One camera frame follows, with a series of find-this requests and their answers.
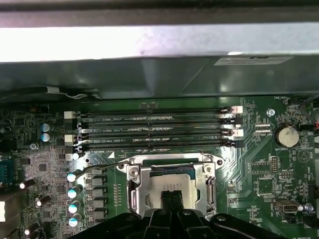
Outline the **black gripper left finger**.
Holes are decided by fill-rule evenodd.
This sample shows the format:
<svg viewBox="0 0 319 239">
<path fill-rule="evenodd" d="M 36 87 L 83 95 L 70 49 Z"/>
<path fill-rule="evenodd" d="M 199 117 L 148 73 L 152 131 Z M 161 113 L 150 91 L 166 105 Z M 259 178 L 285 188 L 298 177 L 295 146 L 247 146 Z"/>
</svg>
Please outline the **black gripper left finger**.
<svg viewBox="0 0 319 239">
<path fill-rule="evenodd" d="M 168 239 L 173 215 L 173 198 L 176 191 L 163 191 L 160 208 L 149 216 L 123 213 L 90 227 L 72 239 Z"/>
</svg>

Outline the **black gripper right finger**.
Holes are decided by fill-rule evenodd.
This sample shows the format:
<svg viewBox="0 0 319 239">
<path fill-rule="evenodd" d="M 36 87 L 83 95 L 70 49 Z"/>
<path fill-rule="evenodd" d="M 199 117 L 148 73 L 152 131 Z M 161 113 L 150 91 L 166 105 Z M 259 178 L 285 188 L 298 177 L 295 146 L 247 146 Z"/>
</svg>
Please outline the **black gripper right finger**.
<svg viewBox="0 0 319 239">
<path fill-rule="evenodd" d="M 284 236 L 229 214 L 216 214 L 210 220 L 186 209 L 182 192 L 173 191 L 173 209 L 183 229 L 184 239 L 283 239 Z"/>
</svg>

